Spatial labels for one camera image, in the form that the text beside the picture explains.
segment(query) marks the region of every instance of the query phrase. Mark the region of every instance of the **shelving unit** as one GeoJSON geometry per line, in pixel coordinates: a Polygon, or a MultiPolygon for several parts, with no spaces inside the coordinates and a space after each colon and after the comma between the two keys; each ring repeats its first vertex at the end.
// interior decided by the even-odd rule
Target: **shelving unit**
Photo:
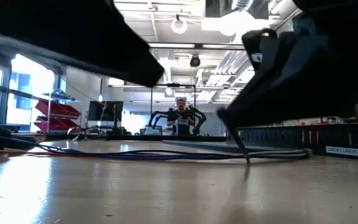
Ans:
{"type": "Polygon", "coordinates": [[[80,127],[74,123],[73,119],[80,119],[81,111],[76,110],[68,103],[80,103],[79,100],[68,100],[49,95],[48,100],[39,100],[35,108],[39,110],[43,116],[38,116],[34,124],[41,129],[43,133],[67,132],[70,128],[80,127]]]}

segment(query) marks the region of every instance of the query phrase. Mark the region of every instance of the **floor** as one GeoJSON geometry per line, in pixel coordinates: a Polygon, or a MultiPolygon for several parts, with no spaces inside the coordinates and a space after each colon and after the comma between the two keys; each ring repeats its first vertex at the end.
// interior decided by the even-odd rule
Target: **floor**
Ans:
{"type": "MultiPolygon", "coordinates": [[[[198,151],[59,141],[89,152],[198,151]]],[[[129,162],[0,156],[0,223],[358,223],[358,160],[129,162]]]]}

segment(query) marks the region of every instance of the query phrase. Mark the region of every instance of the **person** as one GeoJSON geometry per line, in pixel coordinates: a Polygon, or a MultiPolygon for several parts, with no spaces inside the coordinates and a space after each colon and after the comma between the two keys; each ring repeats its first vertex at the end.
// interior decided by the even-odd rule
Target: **person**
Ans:
{"type": "Polygon", "coordinates": [[[186,110],[186,101],[184,99],[179,99],[177,100],[177,109],[175,110],[175,114],[178,114],[181,116],[181,118],[177,117],[177,116],[169,116],[167,119],[167,125],[168,126],[173,126],[173,131],[175,133],[176,131],[176,127],[175,127],[175,121],[177,119],[185,119],[188,122],[188,126],[186,130],[183,130],[180,133],[180,135],[190,135],[190,125],[194,126],[195,122],[194,119],[192,118],[192,116],[189,116],[188,111],[186,110]]]}

